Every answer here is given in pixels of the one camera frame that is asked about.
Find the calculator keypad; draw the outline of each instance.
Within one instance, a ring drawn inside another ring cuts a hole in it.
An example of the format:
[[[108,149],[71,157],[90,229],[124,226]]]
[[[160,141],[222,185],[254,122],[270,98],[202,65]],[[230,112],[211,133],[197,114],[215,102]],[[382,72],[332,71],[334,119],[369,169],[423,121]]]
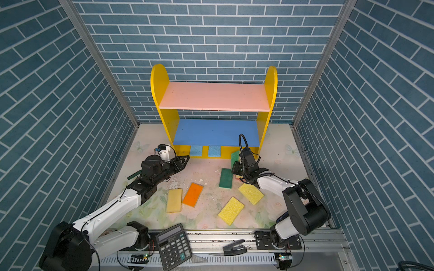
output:
[[[169,237],[169,239],[173,240],[173,237],[176,240],[160,248],[160,257],[164,271],[174,268],[191,256],[190,247],[184,233],[177,233],[175,236]]]

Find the dark green sponge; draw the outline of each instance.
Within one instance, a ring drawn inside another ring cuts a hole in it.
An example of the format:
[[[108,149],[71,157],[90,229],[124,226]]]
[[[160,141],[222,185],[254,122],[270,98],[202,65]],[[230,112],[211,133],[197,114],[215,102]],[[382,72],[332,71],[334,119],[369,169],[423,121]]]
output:
[[[229,168],[222,168],[221,169],[221,174],[220,174],[220,183],[219,183],[219,187],[221,188],[232,188],[232,179],[233,179],[233,174],[232,174],[232,170]]]

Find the blue sponge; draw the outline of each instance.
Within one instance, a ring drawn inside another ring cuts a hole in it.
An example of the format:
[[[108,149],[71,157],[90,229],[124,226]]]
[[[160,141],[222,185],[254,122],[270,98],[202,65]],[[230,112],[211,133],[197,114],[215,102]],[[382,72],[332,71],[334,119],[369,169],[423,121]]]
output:
[[[191,146],[190,156],[202,156],[202,147],[203,146]]]
[[[220,157],[220,146],[210,146],[208,149],[208,157]]]

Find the blue shelf board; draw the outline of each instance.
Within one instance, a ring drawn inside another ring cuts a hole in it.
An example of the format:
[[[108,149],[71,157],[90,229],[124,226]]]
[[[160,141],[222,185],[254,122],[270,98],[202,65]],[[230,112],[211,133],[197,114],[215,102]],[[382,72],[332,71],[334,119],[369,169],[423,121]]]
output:
[[[256,121],[179,120],[174,145],[237,147],[244,134],[249,147],[259,147]]]

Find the blue brick wall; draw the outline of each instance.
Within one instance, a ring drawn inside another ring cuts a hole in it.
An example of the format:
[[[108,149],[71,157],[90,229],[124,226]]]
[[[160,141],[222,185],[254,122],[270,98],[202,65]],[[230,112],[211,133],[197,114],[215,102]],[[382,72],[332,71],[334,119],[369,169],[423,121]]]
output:
[[[258,84],[276,66],[279,93],[271,120],[291,122],[343,2],[74,1],[141,122],[160,121],[149,82],[157,63],[170,80]],[[180,115],[256,119],[245,112]]]
[[[297,128],[361,270],[434,265],[433,18],[358,0]]]
[[[133,126],[57,0],[0,0],[0,270],[94,210]]]

